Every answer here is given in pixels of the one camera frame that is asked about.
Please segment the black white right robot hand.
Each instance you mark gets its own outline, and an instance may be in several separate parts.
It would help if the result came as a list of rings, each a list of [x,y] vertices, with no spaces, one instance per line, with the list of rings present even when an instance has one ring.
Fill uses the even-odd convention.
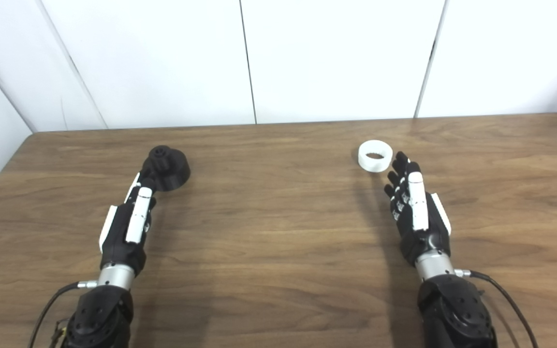
[[[404,152],[396,154],[388,174],[385,194],[400,236],[400,253],[415,267],[422,281],[454,275],[451,264],[452,227],[435,192],[425,188],[420,165]]]

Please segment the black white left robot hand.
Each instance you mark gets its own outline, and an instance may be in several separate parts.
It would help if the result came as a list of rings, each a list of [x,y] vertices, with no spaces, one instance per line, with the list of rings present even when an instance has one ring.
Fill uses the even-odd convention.
[[[131,290],[133,280],[145,267],[145,242],[156,204],[155,185],[137,173],[124,203],[111,205],[100,232],[102,259],[97,286]]]

